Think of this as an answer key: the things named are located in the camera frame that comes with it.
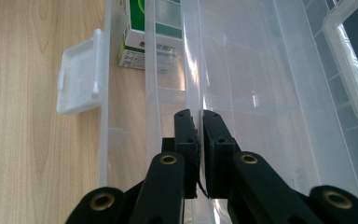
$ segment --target cardboard box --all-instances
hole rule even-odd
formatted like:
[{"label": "cardboard box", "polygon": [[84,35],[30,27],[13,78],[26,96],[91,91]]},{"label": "cardboard box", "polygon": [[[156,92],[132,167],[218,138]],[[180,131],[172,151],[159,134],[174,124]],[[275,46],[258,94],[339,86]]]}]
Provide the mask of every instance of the cardboard box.
[{"label": "cardboard box", "polygon": [[[170,17],[176,25],[156,23],[158,35],[158,57],[164,63],[158,65],[158,70],[170,70],[172,59],[182,45],[182,30],[180,27],[179,0],[164,0],[163,8],[157,9],[161,17]],[[117,52],[119,66],[145,69],[145,0],[122,0],[124,13],[129,16],[129,23],[123,34],[120,48]]]}]

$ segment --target plastic latch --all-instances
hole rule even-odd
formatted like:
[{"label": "plastic latch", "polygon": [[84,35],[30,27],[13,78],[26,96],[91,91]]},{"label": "plastic latch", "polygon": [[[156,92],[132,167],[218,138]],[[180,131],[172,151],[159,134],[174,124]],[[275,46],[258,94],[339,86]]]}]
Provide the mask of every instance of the plastic latch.
[{"label": "plastic latch", "polygon": [[63,53],[57,85],[59,113],[76,114],[101,105],[104,44],[103,31],[97,29],[92,38]]}]

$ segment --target light wood tabletop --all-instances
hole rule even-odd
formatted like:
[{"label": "light wood tabletop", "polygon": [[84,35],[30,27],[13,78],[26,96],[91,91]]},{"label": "light wood tabletop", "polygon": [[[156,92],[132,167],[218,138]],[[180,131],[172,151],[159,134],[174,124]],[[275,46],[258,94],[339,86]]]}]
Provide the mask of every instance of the light wood tabletop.
[{"label": "light wood tabletop", "polygon": [[[64,116],[56,104],[62,53],[103,28],[104,5],[0,0],[0,223],[64,223],[98,187],[100,109]],[[144,71],[122,71],[112,100],[131,103],[116,109],[113,122],[137,136],[127,147],[144,153]],[[142,179],[137,164],[127,173],[115,168],[114,184],[126,188]]]}]

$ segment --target screw hole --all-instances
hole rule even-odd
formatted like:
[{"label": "screw hole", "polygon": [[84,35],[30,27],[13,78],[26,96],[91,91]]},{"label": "screw hole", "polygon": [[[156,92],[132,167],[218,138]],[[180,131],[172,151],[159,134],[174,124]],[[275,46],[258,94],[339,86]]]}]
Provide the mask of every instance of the screw hole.
[{"label": "screw hole", "polygon": [[345,195],[342,195],[333,190],[326,190],[324,192],[324,198],[332,205],[341,209],[350,209],[352,208],[352,202]]},{"label": "screw hole", "polygon": [[257,163],[257,158],[252,155],[243,155],[241,157],[241,160],[248,164],[255,164]]},{"label": "screw hole", "polygon": [[100,212],[112,206],[114,202],[115,197],[111,193],[102,192],[92,198],[89,206],[92,210]]},{"label": "screw hole", "polygon": [[171,165],[171,164],[176,163],[177,159],[174,156],[163,156],[163,157],[161,157],[161,159],[159,159],[159,161],[162,164]]},{"label": "screw hole", "polygon": [[216,141],[217,141],[218,143],[225,143],[225,142],[226,142],[226,139],[224,139],[224,138],[218,138]]}]

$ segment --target box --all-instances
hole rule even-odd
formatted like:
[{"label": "box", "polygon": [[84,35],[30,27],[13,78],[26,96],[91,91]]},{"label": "box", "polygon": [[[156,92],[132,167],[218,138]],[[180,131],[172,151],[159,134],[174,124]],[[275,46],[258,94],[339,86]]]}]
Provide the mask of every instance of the box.
[{"label": "box", "polygon": [[[172,0],[179,5],[179,0]],[[124,14],[129,17],[128,24],[121,39],[117,52],[117,64],[119,66],[145,69],[145,1],[144,0],[122,0]],[[161,5],[159,19],[180,24],[180,8],[169,8]],[[172,66],[172,57],[175,57],[176,49],[182,44],[181,27],[172,27],[168,23],[157,23],[156,29],[169,44],[158,44],[156,48],[159,56],[164,58],[161,63],[161,71],[169,70]]]},{"label": "box", "polygon": [[[146,0],[147,159],[159,153],[162,137],[174,136],[177,111],[190,108],[202,135],[203,109],[209,109],[222,116],[242,150],[263,156],[291,188],[308,195],[315,186],[332,185],[358,197],[358,90],[347,83],[346,67],[356,60],[346,54],[350,45],[339,45],[340,23],[357,8],[358,1]],[[181,11],[179,20],[163,20],[164,11]],[[83,91],[69,87],[67,75],[59,80],[58,105],[72,90],[91,99],[73,104],[76,113],[101,107],[101,186],[112,174],[109,150],[122,149],[117,143],[130,134],[111,125],[109,111],[117,105],[107,85],[109,72],[120,71],[108,59],[117,54],[127,19],[108,0],[104,30],[79,46],[94,71],[92,85]],[[183,30],[174,54],[156,48],[176,41],[159,24]],[[93,63],[102,56],[106,61]],[[161,69],[165,63],[168,69]],[[229,223],[225,204],[186,201],[185,223]]]}]

